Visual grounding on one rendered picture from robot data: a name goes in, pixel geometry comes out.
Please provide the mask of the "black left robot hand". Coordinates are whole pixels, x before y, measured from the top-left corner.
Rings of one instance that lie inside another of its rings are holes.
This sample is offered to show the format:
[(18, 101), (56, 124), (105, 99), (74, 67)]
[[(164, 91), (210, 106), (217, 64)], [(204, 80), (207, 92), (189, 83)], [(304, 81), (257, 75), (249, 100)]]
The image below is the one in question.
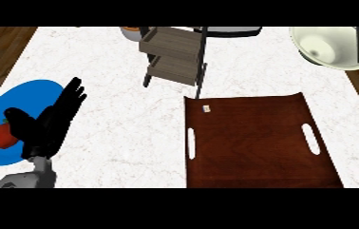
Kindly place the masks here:
[(23, 141), (20, 158), (46, 157), (50, 159), (62, 146), (69, 124), (87, 98), (81, 79), (74, 77), (62, 90), (59, 98), (41, 112), (37, 119), (16, 107), (4, 110), (12, 135)]

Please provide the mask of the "dark brown wooden tray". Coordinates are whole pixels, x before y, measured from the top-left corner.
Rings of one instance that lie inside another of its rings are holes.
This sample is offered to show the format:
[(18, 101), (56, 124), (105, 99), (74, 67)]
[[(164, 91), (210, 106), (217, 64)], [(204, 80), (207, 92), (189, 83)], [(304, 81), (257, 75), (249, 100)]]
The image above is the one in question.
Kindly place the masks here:
[[(316, 124), (301, 93), (183, 99), (186, 185), (205, 188), (340, 188), (325, 144), (309, 148), (301, 126)], [(210, 113), (202, 106), (210, 106)]]

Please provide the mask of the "red apple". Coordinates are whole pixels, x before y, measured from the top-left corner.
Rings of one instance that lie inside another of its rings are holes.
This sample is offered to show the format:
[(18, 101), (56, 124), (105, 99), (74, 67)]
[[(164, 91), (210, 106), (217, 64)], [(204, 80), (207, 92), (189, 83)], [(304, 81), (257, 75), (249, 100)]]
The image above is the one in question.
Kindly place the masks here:
[(0, 124), (0, 149), (7, 149), (18, 143), (18, 138), (12, 135), (10, 124), (3, 120)]

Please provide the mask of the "blue round plate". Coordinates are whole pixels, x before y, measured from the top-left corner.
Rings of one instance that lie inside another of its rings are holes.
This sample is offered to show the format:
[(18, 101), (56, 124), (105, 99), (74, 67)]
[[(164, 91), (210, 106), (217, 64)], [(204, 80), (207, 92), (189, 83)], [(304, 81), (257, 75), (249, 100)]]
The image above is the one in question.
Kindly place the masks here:
[[(25, 111), (32, 118), (38, 118), (41, 111), (53, 105), (62, 93), (62, 86), (49, 80), (35, 80), (22, 83), (0, 95), (0, 124), (7, 120), (4, 110), (16, 107)], [(7, 149), (0, 149), (0, 166), (10, 165), (22, 161), (23, 142), (18, 143)]]

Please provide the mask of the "grey pot with orange rim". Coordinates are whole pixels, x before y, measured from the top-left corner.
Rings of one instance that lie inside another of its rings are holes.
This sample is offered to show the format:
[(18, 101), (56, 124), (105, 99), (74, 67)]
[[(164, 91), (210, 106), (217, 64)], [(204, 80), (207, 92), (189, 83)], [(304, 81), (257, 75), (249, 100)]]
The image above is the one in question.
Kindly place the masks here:
[(121, 27), (124, 38), (133, 42), (139, 42), (142, 39), (140, 29), (134, 27)]

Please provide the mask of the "black and grey flat appliance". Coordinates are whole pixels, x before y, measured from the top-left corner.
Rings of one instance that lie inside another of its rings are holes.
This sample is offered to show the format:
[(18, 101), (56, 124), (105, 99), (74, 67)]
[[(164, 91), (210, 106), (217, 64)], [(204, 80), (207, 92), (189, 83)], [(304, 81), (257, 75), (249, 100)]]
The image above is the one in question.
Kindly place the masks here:
[(261, 29), (261, 27), (208, 27), (207, 36), (217, 38), (251, 37), (260, 34)]

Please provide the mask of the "pale green round bowl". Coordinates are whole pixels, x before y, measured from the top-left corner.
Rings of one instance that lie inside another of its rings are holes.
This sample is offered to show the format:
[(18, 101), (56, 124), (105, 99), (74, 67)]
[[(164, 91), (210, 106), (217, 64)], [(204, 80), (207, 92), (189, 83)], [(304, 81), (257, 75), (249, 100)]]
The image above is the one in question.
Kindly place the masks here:
[(289, 38), (309, 61), (338, 70), (359, 70), (356, 27), (291, 27)]

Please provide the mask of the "tiered basket with black frame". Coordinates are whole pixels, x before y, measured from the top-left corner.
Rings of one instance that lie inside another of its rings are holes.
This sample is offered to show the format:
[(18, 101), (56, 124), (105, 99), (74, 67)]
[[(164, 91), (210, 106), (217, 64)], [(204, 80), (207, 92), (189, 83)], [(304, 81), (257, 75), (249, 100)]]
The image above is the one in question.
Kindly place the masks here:
[(196, 87), (199, 98), (207, 72), (207, 27), (192, 31), (173, 27), (140, 27), (139, 51), (148, 54), (149, 66), (143, 87), (152, 77)]

